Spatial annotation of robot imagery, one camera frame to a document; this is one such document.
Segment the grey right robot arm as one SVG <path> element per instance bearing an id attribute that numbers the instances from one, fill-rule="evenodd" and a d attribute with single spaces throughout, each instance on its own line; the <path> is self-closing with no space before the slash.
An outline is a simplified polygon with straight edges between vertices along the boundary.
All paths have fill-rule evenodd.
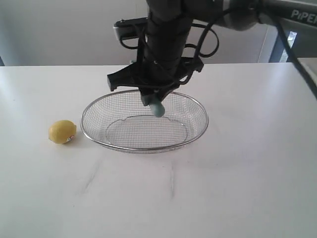
<path id="1" fill-rule="evenodd" d="M 203 69 L 203 42 L 215 25 L 244 31 L 255 24 L 274 26 L 290 61 L 313 94 L 316 83 L 290 48 L 285 30 L 317 29 L 314 0 L 149 0 L 148 15 L 114 24 L 121 44 L 137 39 L 134 63 L 107 77 L 111 91 L 136 87 L 144 106 L 162 102 L 194 72 Z"/>

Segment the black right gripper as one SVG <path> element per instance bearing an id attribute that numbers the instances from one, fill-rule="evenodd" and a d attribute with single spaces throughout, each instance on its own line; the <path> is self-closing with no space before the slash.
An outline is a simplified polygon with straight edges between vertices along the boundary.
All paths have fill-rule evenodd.
<path id="1" fill-rule="evenodd" d="M 183 50 L 193 26 L 193 19 L 181 15 L 162 21 L 151 14 L 133 23 L 139 37 L 137 62 L 108 74 L 111 92 L 118 87 L 138 87 L 144 106 L 162 102 L 180 85 L 187 84 L 192 74 L 201 72 L 203 63 L 199 56 L 183 57 Z"/>

